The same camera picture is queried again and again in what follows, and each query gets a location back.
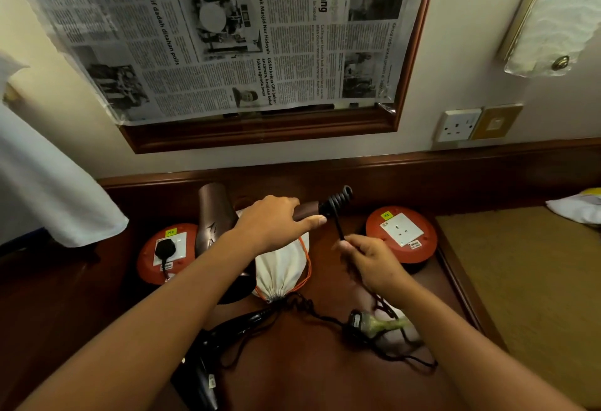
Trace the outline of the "person's right hand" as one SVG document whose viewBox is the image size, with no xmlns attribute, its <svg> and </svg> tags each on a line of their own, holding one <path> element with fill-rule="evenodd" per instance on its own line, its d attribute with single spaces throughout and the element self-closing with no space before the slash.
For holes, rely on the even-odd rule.
<svg viewBox="0 0 601 411">
<path fill-rule="evenodd" d="M 382 240 L 376 239 L 375 242 L 376 255 L 365 261 L 354 261 L 342 254 L 338 249 L 338 241 L 332 248 L 340 253 L 349 270 L 368 291 L 383 297 L 396 308 L 404 308 L 419 294 L 420 286 Z"/>
</svg>

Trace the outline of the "brown hair dryer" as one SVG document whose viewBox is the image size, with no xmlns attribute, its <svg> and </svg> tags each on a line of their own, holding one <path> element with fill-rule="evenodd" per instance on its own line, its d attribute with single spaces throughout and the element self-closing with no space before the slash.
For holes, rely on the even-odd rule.
<svg viewBox="0 0 601 411">
<path fill-rule="evenodd" d="M 239 219 L 229 199 L 225 186 L 218 182 L 204 185 L 198 191 L 199 196 L 199 221 L 198 234 L 195 240 L 196 255 L 203 254 L 223 234 L 236 226 Z M 295 222 L 309 216 L 323 215 L 333 219 L 340 239 L 344 234 L 339 221 L 342 209 L 353 198 L 350 186 L 330 195 L 325 201 L 312 201 L 302 203 L 295 207 L 293 220 Z"/>
</svg>

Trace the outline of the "person's left forearm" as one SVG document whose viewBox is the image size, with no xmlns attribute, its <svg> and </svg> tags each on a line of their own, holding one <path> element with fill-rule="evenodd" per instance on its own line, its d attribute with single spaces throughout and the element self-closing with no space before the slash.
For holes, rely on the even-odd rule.
<svg viewBox="0 0 601 411">
<path fill-rule="evenodd" d="M 16 411 L 145 411 L 256 246 L 236 230 L 226 233 L 73 354 Z"/>
</svg>

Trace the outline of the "person's right forearm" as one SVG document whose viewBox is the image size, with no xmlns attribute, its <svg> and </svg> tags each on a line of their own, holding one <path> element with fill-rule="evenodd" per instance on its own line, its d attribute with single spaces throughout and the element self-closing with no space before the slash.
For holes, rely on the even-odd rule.
<svg viewBox="0 0 601 411">
<path fill-rule="evenodd" d="M 586 411 L 420 284 L 396 285 L 386 300 L 409 317 L 472 410 Z"/>
</svg>

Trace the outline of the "orange round extension reel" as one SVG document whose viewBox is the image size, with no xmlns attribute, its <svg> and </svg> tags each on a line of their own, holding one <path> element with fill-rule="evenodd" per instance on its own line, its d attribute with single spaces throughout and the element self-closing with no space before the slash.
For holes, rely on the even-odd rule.
<svg viewBox="0 0 601 411">
<path fill-rule="evenodd" d="M 198 225 L 179 223 L 157 232 L 142 247 L 136 261 L 138 276 L 151 285 L 163 285 L 196 258 Z"/>
<path fill-rule="evenodd" d="M 409 273 L 421 270 L 438 248 L 437 232 L 428 219 L 396 205 L 372 212 L 365 223 L 365 234 L 382 240 Z"/>
</svg>

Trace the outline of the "black plug with green grip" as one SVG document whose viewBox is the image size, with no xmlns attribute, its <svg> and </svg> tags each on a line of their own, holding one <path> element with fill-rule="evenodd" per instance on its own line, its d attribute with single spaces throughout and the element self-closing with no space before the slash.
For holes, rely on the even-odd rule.
<svg viewBox="0 0 601 411">
<path fill-rule="evenodd" d="M 386 313 L 391 317 L 395 317 L 395 319 L 389 321 L 380 320 L 371 312 L 355 309 L 349 314 L 347 322 L 352 328 L 357 329 L 368 339 L 374 341 L 380 339 L 387 332 L 398 329 L 403 331 L 403 327 L 411 323 L 407 317 L 398 319 L 393 311 Z"/>
</svg>

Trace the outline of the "black hair dryer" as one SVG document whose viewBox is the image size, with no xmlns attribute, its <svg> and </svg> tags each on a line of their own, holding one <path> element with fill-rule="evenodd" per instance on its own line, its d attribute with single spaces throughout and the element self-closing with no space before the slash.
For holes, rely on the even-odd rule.
<svg viewBox="0 0 601 411">
<path fill-rule="evenodd" d="M 274 314 L 274 308 L 264 308 L 199 332 L 170 378 L 188 411 L 218 411 L 216 373 L 222 367 L 222 354 Z"/>
</svg>

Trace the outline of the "tan desk pad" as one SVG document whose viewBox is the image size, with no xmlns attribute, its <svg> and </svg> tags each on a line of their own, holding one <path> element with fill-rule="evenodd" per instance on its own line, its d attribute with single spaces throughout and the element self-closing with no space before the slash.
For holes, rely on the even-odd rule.
<svg viewBox="0 0 601 411">
<path fill-rule="evenodd" d="M 437 222 L 511 355 L 601 411 L 601 228 L 544 207 Z"/>
</svg>

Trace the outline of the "newspaper sheet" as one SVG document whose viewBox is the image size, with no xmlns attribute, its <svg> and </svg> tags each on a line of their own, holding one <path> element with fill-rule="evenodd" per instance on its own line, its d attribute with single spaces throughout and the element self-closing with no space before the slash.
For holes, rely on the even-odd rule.
<svg viewBox="0 0 601 411">
<path fill-rule="evenodd" d="M 392 101 L 406 0 L 32 0 L 114 120 Z"/>
</svg>

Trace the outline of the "white folded cloth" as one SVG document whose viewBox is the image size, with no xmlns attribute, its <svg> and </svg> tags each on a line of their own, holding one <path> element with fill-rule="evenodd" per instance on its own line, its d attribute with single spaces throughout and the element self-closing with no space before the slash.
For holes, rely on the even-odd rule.
<svg viewBox="0 0 601 411">
<path fill-rule="evenodd" d="M 583 224 L 601 226 L 601 195 L 578 194 L 546 201 L 546 207 L 556 215 Z"/>
</svg>

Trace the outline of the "large white fabric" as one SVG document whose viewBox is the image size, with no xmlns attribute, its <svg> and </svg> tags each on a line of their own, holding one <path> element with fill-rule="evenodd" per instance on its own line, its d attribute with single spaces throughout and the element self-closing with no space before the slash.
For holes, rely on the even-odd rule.
<svg viewBox="0 0 601 411">
<path fill-rule="evenodd" d="M 0 51 L 0 181 L 66 248 L 124 232 L 129 219 L 100 184 L 3 102 L 9 78 L 22 68 Z"/>
</svg>

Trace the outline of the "wooden mirror frame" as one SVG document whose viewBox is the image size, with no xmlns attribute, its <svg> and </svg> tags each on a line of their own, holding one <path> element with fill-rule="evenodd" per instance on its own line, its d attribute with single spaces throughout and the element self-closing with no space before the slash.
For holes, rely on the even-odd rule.
<svg viewBox="0 0 601 411">
<path fill-rule="evenodd" d="M 354 109 L 327 109 L 326 104 L 252 113 L 226 119 L 192 119 L 147 126 L 117 126 L 135 154 L 211 149 L 283 141 L 396 133 L 421 41 L 430 0 L 409 0 L 415 12 L 411 30 L 404 31 L 404 53 L 389 58 L 400 71 L 393 103 L 373 103 Z"/>
</svg>

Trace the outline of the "white wall socket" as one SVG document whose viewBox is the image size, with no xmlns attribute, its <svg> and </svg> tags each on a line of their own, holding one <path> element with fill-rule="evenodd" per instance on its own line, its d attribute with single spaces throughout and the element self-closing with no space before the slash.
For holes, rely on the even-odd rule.
<svg viewBox="0 0 601 411">
<path fill-rule="evenodd" d="M 438 129 L 434 134 L 434 142 L 446 143 L 469 140 L 482 112 L 482 108 L 443 112 Z"/>
</svg>

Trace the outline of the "brass wall switch plate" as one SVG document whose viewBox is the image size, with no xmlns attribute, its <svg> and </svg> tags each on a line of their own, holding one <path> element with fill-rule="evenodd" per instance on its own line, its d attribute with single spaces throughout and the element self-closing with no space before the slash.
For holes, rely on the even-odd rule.
<svg viewBox="0 0 601 411">
<path fill-rule="evenodd" d="M 523 104 L 506 104 L 484 108 L 470 141 L 504 138 L 523 110 Z"/>
</svg>

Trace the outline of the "wall lamp with glass shade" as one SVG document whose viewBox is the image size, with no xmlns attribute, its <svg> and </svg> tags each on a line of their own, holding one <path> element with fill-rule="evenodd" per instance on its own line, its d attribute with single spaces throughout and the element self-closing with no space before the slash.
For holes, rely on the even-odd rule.
<svg viewBox="0 0 601 411">
<path fill-rule="evenodd" d="M 601 0 L 521 0 L 498 50 L 507 74 L 568 73 L 601 27 Z"/>
</svg>

